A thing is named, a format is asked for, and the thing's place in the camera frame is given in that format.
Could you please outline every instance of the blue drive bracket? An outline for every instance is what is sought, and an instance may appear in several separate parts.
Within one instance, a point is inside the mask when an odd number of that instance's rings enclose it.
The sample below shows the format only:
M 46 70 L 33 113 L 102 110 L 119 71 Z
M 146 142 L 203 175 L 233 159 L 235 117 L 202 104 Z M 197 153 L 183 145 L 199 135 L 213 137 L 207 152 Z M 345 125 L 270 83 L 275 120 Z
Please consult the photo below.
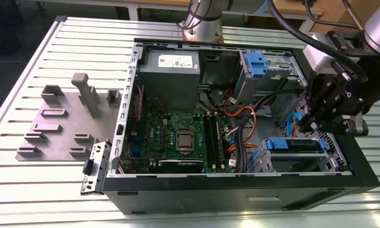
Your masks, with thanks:
M 251 77 L 262 77 L 266 74 L 266 60 L 261 52 L 246 51 L 246 64 Z

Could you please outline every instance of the cpu socket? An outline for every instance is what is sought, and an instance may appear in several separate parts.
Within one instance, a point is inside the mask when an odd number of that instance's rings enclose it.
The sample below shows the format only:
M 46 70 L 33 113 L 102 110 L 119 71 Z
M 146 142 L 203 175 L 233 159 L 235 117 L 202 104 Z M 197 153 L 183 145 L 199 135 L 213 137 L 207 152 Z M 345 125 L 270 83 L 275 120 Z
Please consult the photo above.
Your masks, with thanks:
M 194 131 L 175 131 L 175 151 L 182 155 L 194 151 Z

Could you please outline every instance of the ram slot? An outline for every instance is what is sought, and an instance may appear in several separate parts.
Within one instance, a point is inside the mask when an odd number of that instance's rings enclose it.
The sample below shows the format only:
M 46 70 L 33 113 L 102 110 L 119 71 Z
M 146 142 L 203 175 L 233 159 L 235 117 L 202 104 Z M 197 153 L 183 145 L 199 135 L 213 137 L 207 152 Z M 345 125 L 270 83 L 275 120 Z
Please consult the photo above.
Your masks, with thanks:
M 210 115 L 203 115 L 203 138 L 205 138 L 205 150 L 206 150 L 206 166 L 209 168 L 215 166 L 215 156 L 213 151 L 213 135 L 211 135 L 211 129 L 210 129 Z
M 217 161 L 215 161 L 215 165 L 219 167 L 219 169 L 223 169 L 223 145 L 222 145 L 222 133 L 221 133 L 221 120 L 219 120 L 219 116 L 215 113 L 215 122 L 214 122 L 214 127 L 215 127 L 215 131 L 217 131 Z
M 218 169 L 221 165 L 221 156 L 219 156 L 219 128 L 217 126 L 217 121 L 215 121 L 215 116 L 210 116 L 210 136 L 211 136 L 211 141 L 213 141 L 213 153 L 214 153 L 214 164 L 215 168 Z

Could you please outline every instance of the metal table surface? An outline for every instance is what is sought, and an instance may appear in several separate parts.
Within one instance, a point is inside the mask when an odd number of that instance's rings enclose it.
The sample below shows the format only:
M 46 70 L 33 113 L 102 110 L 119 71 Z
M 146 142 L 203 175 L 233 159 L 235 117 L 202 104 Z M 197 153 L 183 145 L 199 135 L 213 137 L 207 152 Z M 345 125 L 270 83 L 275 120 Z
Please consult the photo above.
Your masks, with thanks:
M 122 215 L 105 196 L 79 196 L 82 162 L 19 162 L 22 135 L 42 102 L 46 84 L 75 91 L 74 72 L 86 72 L 97 93 L 125 86 L 133 38 L 181 39 L 173 24 L 67 18 L 55 21 L 0 109 L 0 225 L 125 227 L 380 227 L 380 187 L 307 211 Z M 302 48 L 286 32 L 223 28 L 225 43 Z M 369 136 L 357 138 L 380 180 L 380 102 L 363 117 Z

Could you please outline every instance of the floor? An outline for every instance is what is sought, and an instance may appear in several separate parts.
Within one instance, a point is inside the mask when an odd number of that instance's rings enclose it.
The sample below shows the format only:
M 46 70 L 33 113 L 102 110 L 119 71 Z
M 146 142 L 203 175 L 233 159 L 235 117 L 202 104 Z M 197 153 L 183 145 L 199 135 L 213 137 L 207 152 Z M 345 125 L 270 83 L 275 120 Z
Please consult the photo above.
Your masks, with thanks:
M 27 62 L 38 44 L 46 34 L 57 15 L 73 17 L 101 18 L 101 19 L 127 19 L 125 8 L 114 8 L 109 6 L 45 3 L 45 11 L 38 11 L 37 5 L 31 1 L 21 1 L 18 6 L 22 14 L 23 23 L 10 29 L 21 42 L 21 48 L 14 53 L 1 56 L 0 61 L 21 61 Z M 141 20 L 174 22 L 185 19 L 183 11 L 151 10 L 141 9 Z M 226 26 L 241 27 L 241 16 L 225 15 L 222 24 Z M 0 106 L 13 87 L 13 84 L 22 72 L 25 64 L 19 62 L 0 63 Z

